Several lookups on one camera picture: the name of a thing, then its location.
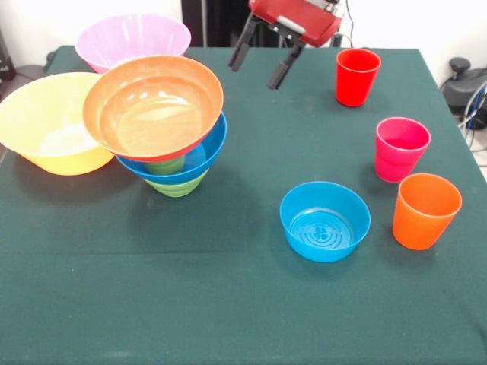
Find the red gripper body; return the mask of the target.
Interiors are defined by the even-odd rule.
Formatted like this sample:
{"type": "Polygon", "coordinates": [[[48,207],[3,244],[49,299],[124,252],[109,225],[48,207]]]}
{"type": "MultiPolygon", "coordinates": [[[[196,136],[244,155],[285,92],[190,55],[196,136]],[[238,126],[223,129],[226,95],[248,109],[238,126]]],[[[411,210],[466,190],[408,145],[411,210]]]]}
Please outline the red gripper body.
{"type": "Polygon", "coordinates": [[[321,47],[332,38],[344,15],[340,1],[249,1],[249,6],[272,29],[290,30],[313,47],[321,47]]]}

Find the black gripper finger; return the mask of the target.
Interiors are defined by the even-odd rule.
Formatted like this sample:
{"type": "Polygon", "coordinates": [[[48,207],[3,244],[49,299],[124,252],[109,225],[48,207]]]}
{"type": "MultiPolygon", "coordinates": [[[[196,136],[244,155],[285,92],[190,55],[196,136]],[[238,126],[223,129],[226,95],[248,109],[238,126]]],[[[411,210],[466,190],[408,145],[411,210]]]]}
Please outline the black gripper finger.
{"type": "Polygon", "coordinates": [[[268,88],[271,90],[279,89],[287,73],[305,48],[305,43],[301,40],[301,35],[298,33],[290,33],[286,36],[279,36],[278,48],[288,49],[289,52],[276,66],[275,71],[267,83],[268,88]]]}
{"type": "Polygon", "coordinates": [[[250,49],[250,41],[253,37],[256,26],[259,23],[260,19],[254,13],[250,13],[243,28],[243,32],[237,41],[234,53],[228,62],[228,66],[232,71],[238,71],[243,64],[244,59],[250,49]]]}

